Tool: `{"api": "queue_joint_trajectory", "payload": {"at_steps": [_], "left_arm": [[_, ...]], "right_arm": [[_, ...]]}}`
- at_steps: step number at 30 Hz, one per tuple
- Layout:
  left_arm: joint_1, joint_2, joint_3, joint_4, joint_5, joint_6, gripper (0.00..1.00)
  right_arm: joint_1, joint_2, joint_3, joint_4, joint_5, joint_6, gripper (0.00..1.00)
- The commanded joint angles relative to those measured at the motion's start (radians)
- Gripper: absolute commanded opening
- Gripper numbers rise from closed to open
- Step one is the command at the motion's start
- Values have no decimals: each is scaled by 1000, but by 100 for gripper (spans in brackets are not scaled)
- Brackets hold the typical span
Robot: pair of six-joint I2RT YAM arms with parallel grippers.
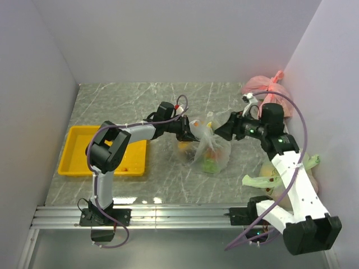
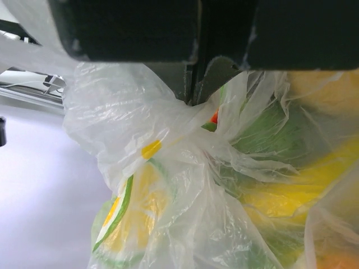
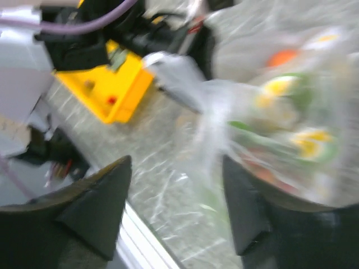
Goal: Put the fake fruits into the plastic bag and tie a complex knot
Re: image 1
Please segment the clear plastic bag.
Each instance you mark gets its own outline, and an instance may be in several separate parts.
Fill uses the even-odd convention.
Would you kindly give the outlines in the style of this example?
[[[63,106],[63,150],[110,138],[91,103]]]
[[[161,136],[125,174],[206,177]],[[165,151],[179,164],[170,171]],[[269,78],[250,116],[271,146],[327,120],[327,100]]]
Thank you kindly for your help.
[[[219,127],[220,124],[213,112],[194,118],[190,122],[190,130],[199,142],[180,142],[175,137],[172,138],[173,151],[177,159],[201,172],[202,162],[213,159],[222,171],[229,162],[231,143],[214,133]]]

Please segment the green fake grapes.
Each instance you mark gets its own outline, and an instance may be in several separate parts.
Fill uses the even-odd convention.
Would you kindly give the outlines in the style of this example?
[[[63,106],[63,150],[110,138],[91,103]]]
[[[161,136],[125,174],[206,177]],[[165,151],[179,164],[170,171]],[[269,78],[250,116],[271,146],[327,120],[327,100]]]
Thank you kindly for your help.
[[[220,166],[213,159],[206,159],[202,162],[202,171],[210,174],[217,174],[220,172]]]

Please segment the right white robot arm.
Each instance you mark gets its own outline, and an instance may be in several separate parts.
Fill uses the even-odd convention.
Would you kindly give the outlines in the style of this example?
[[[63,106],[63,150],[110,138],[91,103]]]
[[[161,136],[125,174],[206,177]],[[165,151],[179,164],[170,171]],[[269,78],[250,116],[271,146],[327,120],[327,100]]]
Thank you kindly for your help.
[[[286,249],[294,256],[332,248],[342,223],[339,217],[330,215],[317,196],[303,167],[304,149],[299,149],[294,137],[284,132],[281,105],[265,104],[259,119],[250,116],[248,108],[232,112],[215,134],[227,141],[246,136],[258,139],[285,186],[282,197],[291,202],[292,212],[280,207],[278,201],[249,202],[249,229],[267,221],[283,235]]]

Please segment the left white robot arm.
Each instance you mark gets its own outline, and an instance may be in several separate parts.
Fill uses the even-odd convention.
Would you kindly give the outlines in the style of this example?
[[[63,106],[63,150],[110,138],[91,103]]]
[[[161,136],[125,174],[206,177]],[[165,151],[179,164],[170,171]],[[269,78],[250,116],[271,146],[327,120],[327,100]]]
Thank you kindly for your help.
[[[86,148],[87,165],[93,174],[91,203],[96,207],[93,219],[99,225],[107,225],[113,219],[112,185],[114,171],[124,159],[129,145],[139,141],[151,141],[164,133],[176,135],[181,142],[197,141],[185,114],[188,106],[163,101],[155,112],[138,123],[115,124],[105,121]]]

